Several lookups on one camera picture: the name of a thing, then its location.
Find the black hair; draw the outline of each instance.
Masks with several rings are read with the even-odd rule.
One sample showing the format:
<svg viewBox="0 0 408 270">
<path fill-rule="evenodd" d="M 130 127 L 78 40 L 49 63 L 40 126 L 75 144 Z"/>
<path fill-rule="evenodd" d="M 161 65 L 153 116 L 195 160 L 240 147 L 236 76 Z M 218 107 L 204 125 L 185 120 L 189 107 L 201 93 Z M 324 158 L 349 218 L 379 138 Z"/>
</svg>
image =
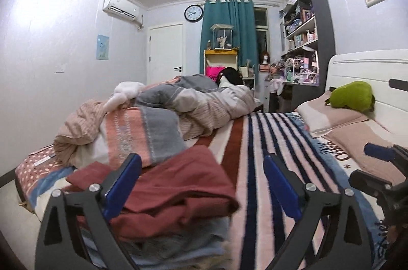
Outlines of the black hair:
<svg viewBox="0 0 408 270">
<path fill-rule="evenodd" d="M 235 86 L 244 85 L 244 82 L 241 79 L 238 71 L 233 67 L 226 67 L 225 69 L 221 70 L 218 73 L 216 83 L 219 86 L 221 77 L 225 76 L 229 82 L 231 82 Z"/>
</svg>

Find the poster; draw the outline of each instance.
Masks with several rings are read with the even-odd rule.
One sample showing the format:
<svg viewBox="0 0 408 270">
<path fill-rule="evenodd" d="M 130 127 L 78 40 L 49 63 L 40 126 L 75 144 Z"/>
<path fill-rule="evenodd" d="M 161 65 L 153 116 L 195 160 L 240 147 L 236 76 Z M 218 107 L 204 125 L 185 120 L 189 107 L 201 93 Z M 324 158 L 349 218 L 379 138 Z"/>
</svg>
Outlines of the poster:
<svg viewBox="0 0 408 270">
<path fill-rule="evenodd" d="M 109 37 L 98 35 L 96 44 L 96 59 L 109 59 Z"/>
</svg>

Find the gray bookshelf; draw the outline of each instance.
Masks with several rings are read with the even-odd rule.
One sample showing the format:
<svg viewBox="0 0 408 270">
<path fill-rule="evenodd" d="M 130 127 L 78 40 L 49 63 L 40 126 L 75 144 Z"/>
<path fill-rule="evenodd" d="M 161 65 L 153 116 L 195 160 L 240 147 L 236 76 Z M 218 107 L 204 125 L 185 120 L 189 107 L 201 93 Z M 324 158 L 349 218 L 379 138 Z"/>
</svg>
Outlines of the gray bookshelf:
<svg viewBox="0 0 408 270">
<path fill-rule="evenodd" d="M 295 30 L 287 33 L 283 30 L 282 36 L 286 43 L 285 52 L 282 53 L 283 59 L 288 59 L 289 57 L 295 57 L 297 55 L 302 55 L 309 58 L 311 61 L 312 52 L 306 51 L 303 48 L 308 46 L 317 53 L 318 68 L 320 71 L 319 84 L 296 84 L 287 83 L 285 87 L 291 87 L 287 89 L 292 93 L 290 109 L 293 111 L 300 104 L 316 99 L 324 93 L 326 87 L 327 69 L 329 60 L 336 54 L 335 49 L 335 39 L 333 31 L 333 23 L 330 13 L 330 7 L 328 0 L 297 0 L 295 4 L 287 9 L 287 14 L 284 16 L 283 22 L 291 22 L 292 19 L 295 20 L 299 17 L 296 14 L 296 7 L 299 5 L 302 9 L 309 9 L 308 7 L 312 4 L 314 16 L 312 16 L 307 21 L 299 25 Z M 303 34 L 309 30 L 314 32 L 317 29 L 317 38 L 306 43 L 302 43 L 293 49 L 288 48 L 288 41 L 296 35 Z"/>
</svg>

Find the wall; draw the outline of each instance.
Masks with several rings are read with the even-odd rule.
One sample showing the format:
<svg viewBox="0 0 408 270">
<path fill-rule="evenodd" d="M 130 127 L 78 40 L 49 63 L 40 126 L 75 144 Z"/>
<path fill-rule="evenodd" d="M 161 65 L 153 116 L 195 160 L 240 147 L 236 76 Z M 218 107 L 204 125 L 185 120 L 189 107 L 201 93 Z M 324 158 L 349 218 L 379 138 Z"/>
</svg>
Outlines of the wall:
<svg viewBox="0 0 408 270">
<path fill-rule="evenodd" d="M 121 81 L 146 82 L 146 32 L 102 6 L 0 0 L 0 175 L 51 144 L 81 103 L 108 98 Z M 107 61 L 96 60 L 98 34 L 110 37 Z"/>
<path fill-rule="evenodd" d="M 182 22 L 183 31 L 186 36 L 186 56 L 183 66 L 186 75 L 199 73 L 200 41 L 202 19 L 199 22 L 188 22 L 184 18 L 184 11 L 191 3 L 180 3 L 176 5 L 163 6 L 149 10 L 146 14 L 146 28 L 172 22 Z"/>
<path fill-rule="evenodd" d="M 408 0 L 385 0 L 367 8 L 365 0 L 328 0 L 336 53 L 406 49 Z"/>
<path fill-rule="evenodd" d="M 184 33 L 186 34 L 186 66 L 184 72 L 186 75 L 199 73 L 200 57 L 200 42 L 201 42 L 201 28 L 202 19 L 199 22 L 188 22 L 184 18 L 184 11 L 191 4 L 189 2 L 180 2 L 170 6 L 163 6 L 148 10 L 146 15 L 146 27 L 157 26 L 172 22 L 183 22 Z M 270 47 L 272 48 L 272 56 L 276 59 L 280 56 L 281 38 L 279 24 L 279 8 L 267 5 L 257 5 L 257 7 L 268 8 L 268 23 L 269 23 L 269 37 Z"/>
</svg>

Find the air conditioner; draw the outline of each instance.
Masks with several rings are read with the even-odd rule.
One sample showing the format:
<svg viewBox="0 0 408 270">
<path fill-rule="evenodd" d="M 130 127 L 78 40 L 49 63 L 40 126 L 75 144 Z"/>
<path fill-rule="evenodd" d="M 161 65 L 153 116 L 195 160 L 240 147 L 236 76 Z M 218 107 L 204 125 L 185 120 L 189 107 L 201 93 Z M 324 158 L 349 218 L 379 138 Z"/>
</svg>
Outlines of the air conditioner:
<svg viewBox="0 0 408 270">
<path fill-rule="evenodd" d="M 105 0 L 103 10 L 132 21 L 137 20 L 140 11 L 138 6 L 128 0 Z"/>
</svg>

